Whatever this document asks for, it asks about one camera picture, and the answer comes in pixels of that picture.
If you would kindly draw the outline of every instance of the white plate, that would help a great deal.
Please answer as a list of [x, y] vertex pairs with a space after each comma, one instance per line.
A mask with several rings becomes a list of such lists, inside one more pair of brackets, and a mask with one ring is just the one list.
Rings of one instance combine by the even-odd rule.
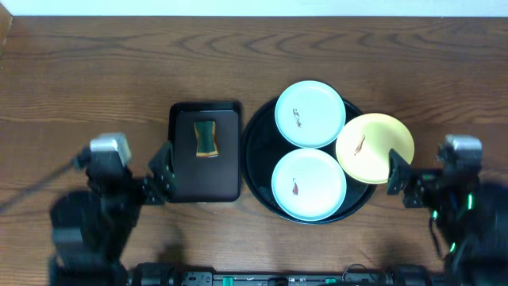
[[290, 216], [313, 222], [339, 209], [347, 185], [344, 171], [333, 157], [321, 150], [296, 149], [275, 166], [271, 189], [275, 201]]
[[277, 100], [275, 123], [291, 144], [321, 148], [332, 143], [344, 127], [344, 102], [331, 86], [313, 80], [295, 83]]

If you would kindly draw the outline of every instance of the white wall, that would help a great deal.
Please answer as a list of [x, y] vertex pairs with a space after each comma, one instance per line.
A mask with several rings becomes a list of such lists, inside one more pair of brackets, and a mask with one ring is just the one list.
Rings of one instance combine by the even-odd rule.
[[508, 16], [508, 0], [0, 0], [14, 16]]

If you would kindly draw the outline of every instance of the yellow plate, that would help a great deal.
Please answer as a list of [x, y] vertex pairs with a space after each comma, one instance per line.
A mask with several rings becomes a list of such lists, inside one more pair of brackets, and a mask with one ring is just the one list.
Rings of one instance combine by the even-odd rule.
[[414, 155], [410, 131], [399, 120], [385, 114], [365, 114], [344, 126], [335, 144], [341, 167], [352, 178], [368, 184], [388, 181], [390, 149], [408, 164]]

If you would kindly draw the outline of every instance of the cable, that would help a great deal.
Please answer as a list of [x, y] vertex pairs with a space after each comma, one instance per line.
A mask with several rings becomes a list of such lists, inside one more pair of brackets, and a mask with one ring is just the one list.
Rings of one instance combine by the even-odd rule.
[[[347, 268], [346, 268], [346, 270], [344, 270], [344, 273], [342, 273], [342, 281], [344, 281], [344, 282], [346, 281], [346, 274], [348, 274], [348, 270], [349, 270], [351, 267], [354, 267], [354, 266], [361, 266], [361, 267], [363, 267], [365, 270], [368, 270], [368, 268], [367, 268], [367, 267], [365, 267], [364, 265], [362, 265], [362, 264], [360, 264], [360, 263], [354, 263], [354, 264], [351, 264], [349, 267], [347, 267]], [[370, 276], [371, 276], [371, 278], [372, 278], [372, 280], [373, 280], [374, 282], [376, 282], [376, 281], [377, 281], [377, 279], [376, 279], [376, 278], [374, 278], [374, 277], [373, 277], [373, 275], [372, 275], [371, 273], [369, 273], [368, 275], [370, 275]]]
[[434, 222], [434, 218], [430, 217], [430, 220], [429, 220], [430, 235], [432, 235], [432, 240], [434, 242], [434, 246], [436, 247], [437, 256], [442, 260], [443, 259], [443, 255], [441, 254], [441, 248], [439, 246], [439, 241], [437, 240], [437, 236], [434, 233], [433, 222]]
[[36, 191], [39, 191], [41, 188], [45, 187], [46, 184], [50, 183], [54, 179], [58, 178], [59, 176], [63, 175], [64, 173], [72, 169], [72, 166], [73, 166], [72, 162], [67, 163], [64, 166], [56, 169], [54, 172], [52, 172], [42, 180], [36, 182], [35, 184], [27, 187], [24, 190], [19, 191], [12, 199], [9, 199], [7, 202], [0, 204], [0, 215], [8, 211], [15, 204], [20, 203], [25, 197], [33, 194]]

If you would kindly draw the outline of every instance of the small plate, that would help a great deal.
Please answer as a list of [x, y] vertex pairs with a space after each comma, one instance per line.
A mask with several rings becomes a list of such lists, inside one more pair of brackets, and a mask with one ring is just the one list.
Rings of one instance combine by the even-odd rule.
[[414, 155], [410, 131], [385, 114], [364, 114], [342, 129], [335, 143], [337, 160], [348, 175], [367, 184], [388, 181], [388, 153], [394, 149], [408, 164]]
[[275, 166], [271, 177], [275, 200], [289, 215], [313, 222], [333, 215], [344, 202], [346, 177], [329, 154], [296, 149]]
[[321, 148], [332, 143], [344, 127], [344, 102], [331, 86], [313, 80], [295, 83], [279, 97], [275, 123], [291, 144]]

